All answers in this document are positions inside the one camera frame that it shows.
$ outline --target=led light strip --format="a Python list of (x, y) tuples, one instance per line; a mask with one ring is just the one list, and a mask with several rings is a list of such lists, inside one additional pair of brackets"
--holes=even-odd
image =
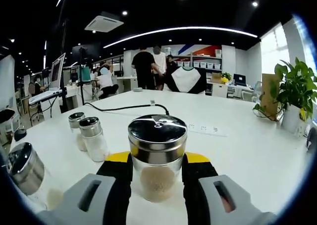
[(130, 40), (130, 39), (133, 39), (133, 38), (138, 38), (138, 37), (142, 37), (142, 36), (149, 35), (149, 34), (153, 34), (153, 33), (161, 33), (161, 32), (168, 32), (168, 31), (174, 31), (174, 30), (186, 30), (186, 29), (220, 30), (220, 31), (227, 31), (227, 32), (232, 32), (232, 33), (244, 34), (244, 35), (247, 35), (247, 36), (250, 36), (250, 37), (253, 37), (253, 38), (257, 38), (257, 35), (254, 35), (254, 34), (251, 34), (251, 33), (242, 32), (242, 31), (239, 31), (239, 30), (229, 29), (229, 28), (217, 28), (217, 27), (178, 27), (178, 28), (160, 29), (160, 30), (155, 30), (155, 31), (147, 32), (147, 33), (142, 33), (142, 34), (134, 35), (134, 36), (132, 36), (132, 37), (125, 38), (125, 39), (122, 39), (122, 40), (120, 40), (120, 41), (111, 43), (111, 44), (109, 44), (109, 45), (107, 45), (107, 46), (104, 46), (104, 48), (108, 48), (108, 47), (111, 47), (111, 46), (113, 46), (113, 45), (115, 45), (115, 44), (122, 43), (122, 42), (124, 42), (124, 41)]

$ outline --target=salt shaker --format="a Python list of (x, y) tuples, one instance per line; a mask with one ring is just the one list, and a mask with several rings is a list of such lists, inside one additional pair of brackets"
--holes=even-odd
[(103, 162), (109, 155), (106, 140), (97, 117), (87, 117), (79, 122), (89, 157), (94, 162)]
[(6, 170), (15, 185), (45, 210), (55, 209), (63, 200), (63, 191), (28, 142), (9, 153)]
[(85, 114), (83, 112), (76, 112), (68, 117), (68, 121), (72, 132), (73, 141), (76, 143), (80, 151), (86, 152), (87, 148), (79, 129), (79, 122), (84, 118)]
[(146, 115), (128, 126), (133, 161), (145, 199), (161, 202), (172, 195), (187, 140), (186, 124), (168, 115)]

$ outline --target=power strip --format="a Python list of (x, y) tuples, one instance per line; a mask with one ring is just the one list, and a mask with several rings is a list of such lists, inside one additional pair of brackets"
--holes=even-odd
[(212, 135), (212, 136), (219, 136), (219, 137), (227, 137), (228, 136), (228, 134), (226, 134), (219, 127), (205, 126), (205, 125), (199, 125), (199, 124), (194, 124), (194, 123), (190, 123), (188, 125), (188, 131)]

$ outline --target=laptop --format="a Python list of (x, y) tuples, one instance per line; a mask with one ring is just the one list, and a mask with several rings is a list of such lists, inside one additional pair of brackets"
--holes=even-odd
[(235, 85), (247, 86), (245, 75), (233, 74), (233, 79)]
[(63, 71), (63, 63), (64, 63), (65, 55), (66, 55), (65, 53), (61, 55), (52, 64), (49, 90), (31, 97), (29, 99), (29, 105), (38, 103), (46, 98), (51, 97), (52, 95), (59, 94), (61, 92), (60, 78), (61, 78), (61, 73)]

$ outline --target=white shirt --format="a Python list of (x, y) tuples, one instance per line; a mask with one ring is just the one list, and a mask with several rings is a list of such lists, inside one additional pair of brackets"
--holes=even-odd
[(158, 65), (159, 71), (164, 74), (166, 72), (166, 54), (160, 52), (160, 54), (156, 55), (153, 54), (155, 63)]
[(97, 77), (97, 79), (99, 80), (100, 89), (113, 85), (111, 77), (112, 77), (112, 74), (110, 73), (110, 71), (106, 75), (100, 75)]

